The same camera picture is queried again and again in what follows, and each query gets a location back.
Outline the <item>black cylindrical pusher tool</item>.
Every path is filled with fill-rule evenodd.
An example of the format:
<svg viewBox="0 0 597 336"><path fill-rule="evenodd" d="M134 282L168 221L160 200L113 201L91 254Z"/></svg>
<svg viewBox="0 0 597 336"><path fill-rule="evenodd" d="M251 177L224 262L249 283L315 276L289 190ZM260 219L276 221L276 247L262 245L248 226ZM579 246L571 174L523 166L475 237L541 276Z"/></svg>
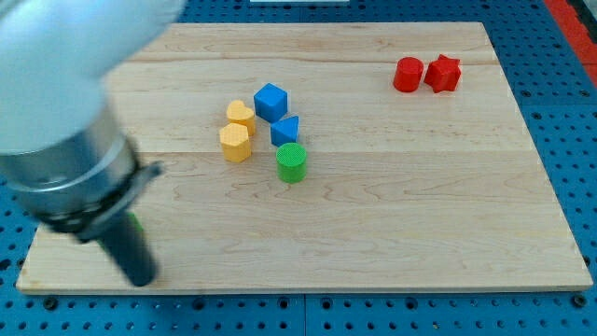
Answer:
<svg viewBox="0 0 597 336"><path fill-rule="evenodd" d="M107 223L107 229L97 238L104 251L113 259L135 287L150 284L158 274L158 264L146 242L145 232L139 232L121 212Z"/></svg>

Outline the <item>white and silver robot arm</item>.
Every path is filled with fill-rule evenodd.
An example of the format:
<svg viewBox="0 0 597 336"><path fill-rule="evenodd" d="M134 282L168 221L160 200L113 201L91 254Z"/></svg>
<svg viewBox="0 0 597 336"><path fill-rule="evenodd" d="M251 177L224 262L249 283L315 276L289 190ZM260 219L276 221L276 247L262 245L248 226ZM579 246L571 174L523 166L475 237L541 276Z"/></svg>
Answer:
<svg viewBox="0 0 597 336"><path fill-rule="evenodd" d="M123 132L106 75L162 35L183 0L6 0L1 5L1 175L53 231L95 241L137 287L158 272L129 215L162 172Z"/></svg>

